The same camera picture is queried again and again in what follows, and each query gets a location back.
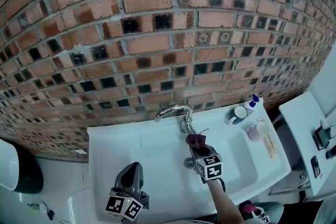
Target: white countertop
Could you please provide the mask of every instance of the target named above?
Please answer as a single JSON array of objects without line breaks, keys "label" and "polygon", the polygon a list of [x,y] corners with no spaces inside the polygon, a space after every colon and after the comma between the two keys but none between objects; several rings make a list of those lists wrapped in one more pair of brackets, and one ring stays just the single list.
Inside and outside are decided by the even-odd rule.
[{"label": "white countertop", "polygon": [[[227,113],[236,105],[193,113],[193,128],[206,128],[206,144],[223,159],[223,180],[235,204],[266,190],[290,173],[290,166],[279,137],[260,99],[258,109],[240,125],[227,125]],[[249,140],[245,129],[264,117],[277,154],[272,159],[262,141]],[[133,162],[143,166],[145,191],[150,210],[143,209],[139,223],[157,223],[197,218],[216,210],[211,194],[195,171],[183,165],[190,157],[180,131],[181,116],[112,126],[88,128],[89,168],[98,218],[113,221],[104,212],[116,175]]]},{"label": "white countertop", "polygon": [[[279,110],[299,147],[308,172],[312,194],[315,196],[336,164],[336,158],[326,159],[326,150],[317,149],[312,137],[315,130],[321,126],[321,120],[327,122],[327,119],[310,91],[281,105]],[[330,143],[327,150],[333,145],[334,141]],[[310,163],[314,156],[317,157],[321,170],[317,178]]]}]

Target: mobile phone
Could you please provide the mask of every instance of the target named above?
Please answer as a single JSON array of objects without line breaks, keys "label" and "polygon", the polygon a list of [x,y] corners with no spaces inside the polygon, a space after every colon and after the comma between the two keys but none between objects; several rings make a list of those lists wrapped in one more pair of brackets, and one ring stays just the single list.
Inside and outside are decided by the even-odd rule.
[{"label": "mobile phone", "polygon": [[311,166],[313,168],[315,178],[318,178],[318,176],[321,174],[321,170],[320,170],[319,162],[317,161],[317,157],[314,156],[310,160],[310,163],[311,163]]}]

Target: cup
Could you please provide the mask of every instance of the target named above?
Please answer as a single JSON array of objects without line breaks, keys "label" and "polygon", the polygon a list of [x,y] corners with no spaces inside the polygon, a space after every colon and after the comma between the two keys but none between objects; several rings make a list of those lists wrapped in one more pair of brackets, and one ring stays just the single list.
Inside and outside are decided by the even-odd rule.
[{"label": "cup", "polygon": [[247,117],[247,110],[243,106],[236,106],[230,113],[231,119],[228,121],[228,124],[236,125],[242,122]]},{"label": "cup", "polygon": [[269,127],[264,119],[258,120],[256,125],[247,128],[248,137],[252,142],[259,142],[263,137],[268,135]]}]

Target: chrome faucet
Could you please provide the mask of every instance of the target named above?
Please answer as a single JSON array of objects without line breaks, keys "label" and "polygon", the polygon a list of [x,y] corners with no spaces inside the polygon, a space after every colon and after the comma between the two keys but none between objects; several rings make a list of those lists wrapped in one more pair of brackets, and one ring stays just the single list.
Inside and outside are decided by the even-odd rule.
[{"label": "chrome faucet", "polygon": [[179,104],[174,104],[167,106],[166,108],[161,109],[155,116],[155,121],[158,122],[160,119],[162,119],[164,116],[176,112],[176,111],[186,111],[185,116],[182,119],[181,122],[181,131],[183,133],[186,133],[187,135],[189,134],[196,134],[195,130],[191,126],[191,122],[193,121],[193,118],[191,117],[193,113],[193,108],[190,105],[179,105]]}]

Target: fiducial marker cube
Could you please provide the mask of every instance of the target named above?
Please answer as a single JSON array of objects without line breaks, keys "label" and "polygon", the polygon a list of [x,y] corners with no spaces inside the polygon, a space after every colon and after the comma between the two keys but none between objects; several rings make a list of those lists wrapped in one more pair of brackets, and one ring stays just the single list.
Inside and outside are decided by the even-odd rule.
[{"label": "fiducial marker cube", "polygon": [[134,198],[112,195],[106,206],[106,213],[128,221],[135,221],[143,205]]},{"label": "fiducial marker cube", "polygon": [[205,180],[222,176],[222,157],[220,154],[196,160],[196,171]]}]

